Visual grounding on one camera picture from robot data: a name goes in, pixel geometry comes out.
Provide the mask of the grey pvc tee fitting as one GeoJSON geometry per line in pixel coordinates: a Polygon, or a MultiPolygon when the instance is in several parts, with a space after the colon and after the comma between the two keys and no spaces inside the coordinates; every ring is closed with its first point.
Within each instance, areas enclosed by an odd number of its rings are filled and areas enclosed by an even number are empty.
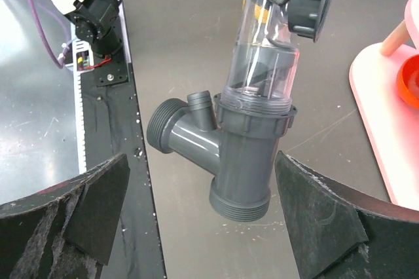
{"type": "Polygon", "coordinates": [[[295,106],[275,115],[244,111],[206,90],[189,94],[187,101],[162,102],[149,121],[147,141],[213,174],[209,202],[218,214],[256,221],[268,211],[278,141],[296,114],[295,106]]]}

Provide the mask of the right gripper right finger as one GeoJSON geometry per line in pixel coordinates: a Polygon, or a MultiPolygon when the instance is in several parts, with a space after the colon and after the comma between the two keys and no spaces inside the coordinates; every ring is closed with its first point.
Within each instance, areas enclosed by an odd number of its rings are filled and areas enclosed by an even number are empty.
{"type": "Polygon", "coordinates": [[[275,173],[300,278],[417,278],[418,211],[278,152],[275,173]]]}

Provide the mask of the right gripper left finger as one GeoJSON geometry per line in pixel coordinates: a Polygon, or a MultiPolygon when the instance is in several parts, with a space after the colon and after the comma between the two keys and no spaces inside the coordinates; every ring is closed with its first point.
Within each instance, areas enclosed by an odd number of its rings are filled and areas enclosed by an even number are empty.
{"type": "Polygon", "coordinates": [[[114,166],[105,161],[87,172],[1,205],[2,278],[99,278],[109,263],[116,227],[105,191],[114,166]]]}

